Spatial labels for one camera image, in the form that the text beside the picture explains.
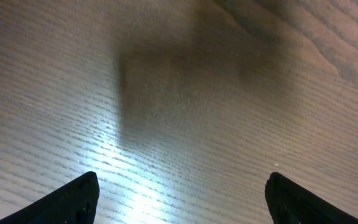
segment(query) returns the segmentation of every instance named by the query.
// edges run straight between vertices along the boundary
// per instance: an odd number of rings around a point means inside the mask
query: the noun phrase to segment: wooden surface
[[[0,1],[0,218],[89,170],[95,223],[358,217],[358,1]]]

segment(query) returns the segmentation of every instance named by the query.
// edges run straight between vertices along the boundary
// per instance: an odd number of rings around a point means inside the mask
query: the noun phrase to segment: wood grain
[[[358,217],[358,0],[0,1],[0,218],[89,170],[95,223]]]

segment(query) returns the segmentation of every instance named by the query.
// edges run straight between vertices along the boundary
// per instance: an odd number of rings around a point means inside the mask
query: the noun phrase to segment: black object edge
[[[274,172],[265,186],[274,224],[358,224],[358,219]]]
[[[87,172],[31,205],[0,220],[7,223],[92,224],[99,199],[95,172]]]

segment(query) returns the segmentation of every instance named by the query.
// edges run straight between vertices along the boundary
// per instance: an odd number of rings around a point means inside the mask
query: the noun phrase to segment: light wood tabletop
[[[358,0],[0,0],[0,219],[90,170],[95,223],[358,218]]]

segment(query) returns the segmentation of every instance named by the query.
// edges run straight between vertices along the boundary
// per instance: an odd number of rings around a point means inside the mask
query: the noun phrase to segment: black plastic part
[[[96,173],[87,172],[44,198],[0,220],[0,224],[92,224],[99,199]]]
[[[358,224],[358,219],[274,172],[265,187],[274,224]]]

